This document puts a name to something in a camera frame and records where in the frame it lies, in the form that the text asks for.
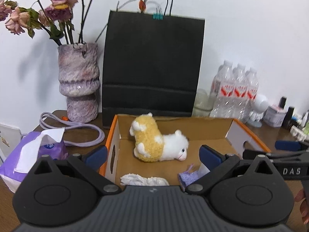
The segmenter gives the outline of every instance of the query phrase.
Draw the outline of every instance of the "plush toy ear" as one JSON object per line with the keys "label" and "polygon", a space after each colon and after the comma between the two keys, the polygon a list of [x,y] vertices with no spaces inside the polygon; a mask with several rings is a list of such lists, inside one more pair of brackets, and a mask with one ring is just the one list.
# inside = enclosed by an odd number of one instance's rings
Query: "plush toy ear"
{"label": "plush toy ear", "polygon": [[180,136],[180,135],[181,135],[181,131],[180,131],[180,130],[176,130],[176,131],[175,131],[175,134],[176,134],[177,136]]}

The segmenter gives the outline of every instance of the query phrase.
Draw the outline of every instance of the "human hand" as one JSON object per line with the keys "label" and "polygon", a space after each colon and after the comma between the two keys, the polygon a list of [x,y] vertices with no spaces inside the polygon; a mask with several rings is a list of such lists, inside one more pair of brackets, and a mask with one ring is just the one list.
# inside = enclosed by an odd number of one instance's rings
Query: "human hand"
{"label": "human hand", "polygon": [[[298,192],[298,194],[295,196],[294,200],[296,202],[300,202],[302,199],[305,198],[305,191],[304,189],[300,190]],[[307,204],[307,200],[306,198],[302,201],[299,210],[302,214],[302,221],[304,222],[304,224],[307,224],[309,222],[309,208],[308,208],[308,204]]]}

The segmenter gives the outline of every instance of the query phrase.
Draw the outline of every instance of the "gray ribbed panel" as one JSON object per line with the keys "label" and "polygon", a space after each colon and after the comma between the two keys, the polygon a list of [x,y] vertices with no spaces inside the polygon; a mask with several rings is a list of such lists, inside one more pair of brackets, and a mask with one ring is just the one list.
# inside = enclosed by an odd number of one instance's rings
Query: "gray ribbed panel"
{"label": "gray ribbed panel", "polygon": [[284,225],[246,229],[217,217],[200,196],[180,187],[133,187],[105,196],[86,218],[58,228],[23,224],[15,232],[292,232]]}

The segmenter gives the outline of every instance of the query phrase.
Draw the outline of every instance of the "white wall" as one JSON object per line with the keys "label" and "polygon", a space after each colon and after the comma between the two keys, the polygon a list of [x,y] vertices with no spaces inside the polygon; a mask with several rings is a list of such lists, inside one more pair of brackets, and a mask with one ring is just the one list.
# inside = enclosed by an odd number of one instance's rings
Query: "white wall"
{"label": "white wall", "polygon": [[[35,0],[16,0],[30,7]],[[44,7],[49,0],[41,0]],[[94,0],[84,40],[94,41],[118,0]],[[165,0],[156,0],[165,6]],[[137,11],[137,3],[125,7]],[[206,18],[199,87],[208,89],[224,59],[258,69],[259,92],[309,108],[309,0],[174,0],[172,14]],[[78,29],[80,4],[74,8]],[[29,132],[41,112],[66,109],[58,91],[57,45],[45,31],[12,35],[0,23],[0,123]],[[99,41],[104,49],[104,36]]]}

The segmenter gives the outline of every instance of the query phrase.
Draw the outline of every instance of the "yellow and white plush toy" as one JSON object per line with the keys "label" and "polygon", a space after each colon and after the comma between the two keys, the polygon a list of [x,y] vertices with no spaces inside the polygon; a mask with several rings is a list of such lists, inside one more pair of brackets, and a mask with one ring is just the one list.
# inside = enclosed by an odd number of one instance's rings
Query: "yellow and white plush toy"
{"label": "yellow and white plush toy", "polygon": [[162,135],[152,113],[137,117],[131,124],[130,135],[135,137],[134,155],[145,162],[185,160],[189,142],[180,130]]}

